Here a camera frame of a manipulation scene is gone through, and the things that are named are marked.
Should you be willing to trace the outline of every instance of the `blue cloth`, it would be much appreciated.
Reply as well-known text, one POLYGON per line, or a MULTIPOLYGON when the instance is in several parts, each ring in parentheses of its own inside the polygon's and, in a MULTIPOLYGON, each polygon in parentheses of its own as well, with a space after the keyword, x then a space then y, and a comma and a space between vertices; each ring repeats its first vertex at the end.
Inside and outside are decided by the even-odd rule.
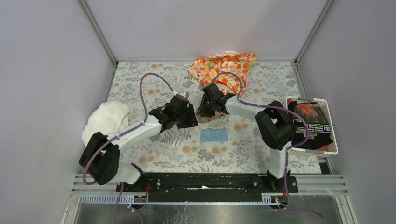
POLYGON ((227 129, 202 129, 201 130, 201 142, 220 142, 228 141, 227 129))

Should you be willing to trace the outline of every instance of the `plastic bin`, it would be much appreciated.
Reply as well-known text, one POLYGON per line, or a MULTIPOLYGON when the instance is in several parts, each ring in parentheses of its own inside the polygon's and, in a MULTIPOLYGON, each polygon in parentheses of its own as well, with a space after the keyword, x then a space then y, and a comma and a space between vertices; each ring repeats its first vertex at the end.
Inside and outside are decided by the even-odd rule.
POLYGON ((335 139, 334 128, 333 128, 333 124, 332 124, 332 117, 330 116, 329 105, 327 104, 327 101, 324 99, 317 99, 317 98, 303 98, 303 97, 286 96, 286 105, 287 105, 288 99, 297 101, 297 103, 317 102, 319 104, 320 108, 325 113, 326 118, 329 122, 329 125, 332 129, 330 132, 330 138, 333 140, 333 143, 330 144, 329 151, 327 151, 327 152, 319 151, 319 150, 303 149, 303 148, 291 148, 289 152, 294 153, 294 154, 315 155, 315 156, 320 156, 320 157, 337 155, 338 154, 337 141, 335 139))

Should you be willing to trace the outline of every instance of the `gray leaf pattern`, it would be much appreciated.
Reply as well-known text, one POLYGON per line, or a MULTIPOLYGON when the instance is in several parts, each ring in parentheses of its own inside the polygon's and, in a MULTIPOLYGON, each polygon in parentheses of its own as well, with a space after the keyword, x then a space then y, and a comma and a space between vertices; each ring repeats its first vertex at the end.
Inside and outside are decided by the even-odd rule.
MULTIPOLYGON (((163 76, 176 92, 188 91, 196 109, 202 98, 202 85, 187 72, 192 62, 119 62, 108 100, 129 106, 129 124, 139 122, 144 110, 139 96, 140 78, 147 72, 163 76)), ((297 95, 298 88, 290 62, 257 62, 247 76, 242 98, 262 104, 297 95)), ((143 82, 147 109, 163 106, 173 93, 159 78, 147 76, 143 82)), ((236 115, 225 115, 198 127, 167 130, 134 146, 121 156, 122 162, 135 163, 147 172, 265 173, 271 161, 270 148, 263 142, 257 124, 236 115), (206 128, 225 128, 227 142, 201 142, 206 128)), ((320 173, 315 156, 290 154, 292 173, 320 173)))

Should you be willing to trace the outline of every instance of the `white wall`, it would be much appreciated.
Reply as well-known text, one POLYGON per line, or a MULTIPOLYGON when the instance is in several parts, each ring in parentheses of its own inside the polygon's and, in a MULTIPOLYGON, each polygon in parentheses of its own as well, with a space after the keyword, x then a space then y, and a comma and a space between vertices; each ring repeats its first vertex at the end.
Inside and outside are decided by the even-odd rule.
POLYGON ((112 65, 76 0, 0 6, 0 223, 56 224, 112 65))
POLYGON ((335 1, 301 63, 311 97, 329 101, 359 223, 395 223, 396 1, 335 1))
POLYGON ((88 0, 119 60, 297 56, 326 0, 88 0))

